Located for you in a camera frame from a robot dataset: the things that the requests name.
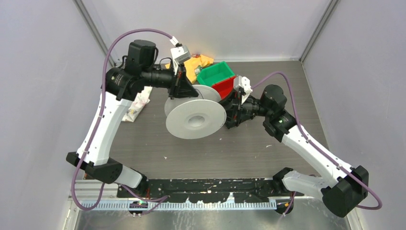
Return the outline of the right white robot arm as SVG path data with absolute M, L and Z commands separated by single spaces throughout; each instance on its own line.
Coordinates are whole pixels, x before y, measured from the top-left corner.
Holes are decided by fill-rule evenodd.
M 287 98 L 281 87 L 266 86 L 259 99 L 248 95 L 242 87 L 235 87 L 229 96 L 232 108 L 228 128 L 256 116 L 264 117 L 265 131 L 298 153 L 320 175 L 313 177 L 285 167 L 272 178 L 275 194 L 283 197 L 290 192 L 299 192 L 312 196 L 341 218 L 367 197 L 369 172 L 361 165 L 351 166 L 320 146 L 285 109 Z

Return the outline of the grey plastic cable spool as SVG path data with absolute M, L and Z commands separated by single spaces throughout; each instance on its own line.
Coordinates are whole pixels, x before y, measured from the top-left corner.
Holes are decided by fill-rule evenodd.
M 168 98 L 164 105 L 166 128 L 182 139 L 199 139 L 218 131 L 226 121 L 220 94 L 212 87 L 193 85 L 197 97 Z

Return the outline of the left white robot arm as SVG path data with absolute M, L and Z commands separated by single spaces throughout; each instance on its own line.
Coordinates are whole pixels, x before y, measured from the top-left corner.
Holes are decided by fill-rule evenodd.
M 170 52 L 170 68 L 162 69 L 155 64 L 158 57 L 155 43 L 146 40 L 130 43 L 124 66 L 111 68 L 105 74 L 105 92 L 101 93 L 90 130 L 80 148 L 67 154 L 67 162 L 103 183 L 128 186 L 128 192 L 135 198 L 146 194 L 147 186 L 142 182 L 146 177 L 109 154 L 124 115 L 146 86 L 167 89 L 170 99 L 199 95 L 186 76 L 184 62 L 192 57 L 188 48 L 177 43 Z

